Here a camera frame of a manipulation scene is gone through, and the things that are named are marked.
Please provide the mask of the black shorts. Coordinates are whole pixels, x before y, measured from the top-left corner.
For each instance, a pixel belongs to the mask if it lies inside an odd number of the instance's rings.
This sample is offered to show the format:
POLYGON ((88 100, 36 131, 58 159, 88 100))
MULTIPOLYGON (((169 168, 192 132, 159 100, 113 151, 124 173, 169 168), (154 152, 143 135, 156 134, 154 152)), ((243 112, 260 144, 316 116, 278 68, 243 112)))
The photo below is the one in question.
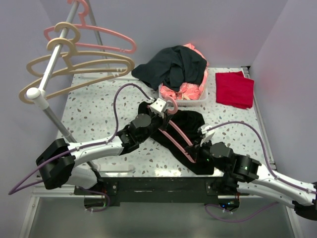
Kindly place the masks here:
MULTIPOLYGON (((203 115, 201 113, 187 110, 178 110, 178 112, 173 115, 171 121, 184 132, 184 134, 192 143, 200 138, 198 134, 198 128, 205 124, 203 115)), ((171 125, 168 125, 167 133, 172 138, 174 138, 183 148, 188 145, 183 137, 171 125)), ((191 163, 186 158, 186 156, 161 131, 158 130, 157 132, 152 134, 151 139, 153 139, 164 148, 168 149, 175 159, 177 159, 182 165, 191 170, 193 173, 197 175, 213 174, 213 166, 211 163, 191 163)))

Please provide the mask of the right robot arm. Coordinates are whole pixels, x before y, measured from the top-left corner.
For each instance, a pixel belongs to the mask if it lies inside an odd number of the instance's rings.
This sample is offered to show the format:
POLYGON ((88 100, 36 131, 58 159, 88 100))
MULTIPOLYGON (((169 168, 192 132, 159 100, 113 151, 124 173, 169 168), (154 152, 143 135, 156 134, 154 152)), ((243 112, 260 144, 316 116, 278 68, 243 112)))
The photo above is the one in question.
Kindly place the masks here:
POLYGON ((268 167, 249 156, 239 155, 223 142, 195 143, 186 152, 198 165, 223 172, 210 184, 213 191, 231 195, 250 194, 270 198, 294 209, 305 219, 317 219, 317 184, 292 179, 271 172, 268 167))

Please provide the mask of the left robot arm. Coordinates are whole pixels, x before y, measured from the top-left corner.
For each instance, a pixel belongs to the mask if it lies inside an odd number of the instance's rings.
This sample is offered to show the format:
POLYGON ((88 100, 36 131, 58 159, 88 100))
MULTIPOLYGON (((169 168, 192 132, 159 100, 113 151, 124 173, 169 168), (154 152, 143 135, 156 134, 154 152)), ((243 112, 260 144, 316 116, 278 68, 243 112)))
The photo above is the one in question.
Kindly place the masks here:
POLYGON ((79 186, 91 194, 103 188, 97 169, 82 168, 81 164, 93 160, 131 153, 140 147, 159 129, 167 126, 173 113, 138 114, 134 120, 113 137, 95 142, 67 143, 63 138, 55 140, 37 159, 36 165, 47 190, 65 184, 79 186))

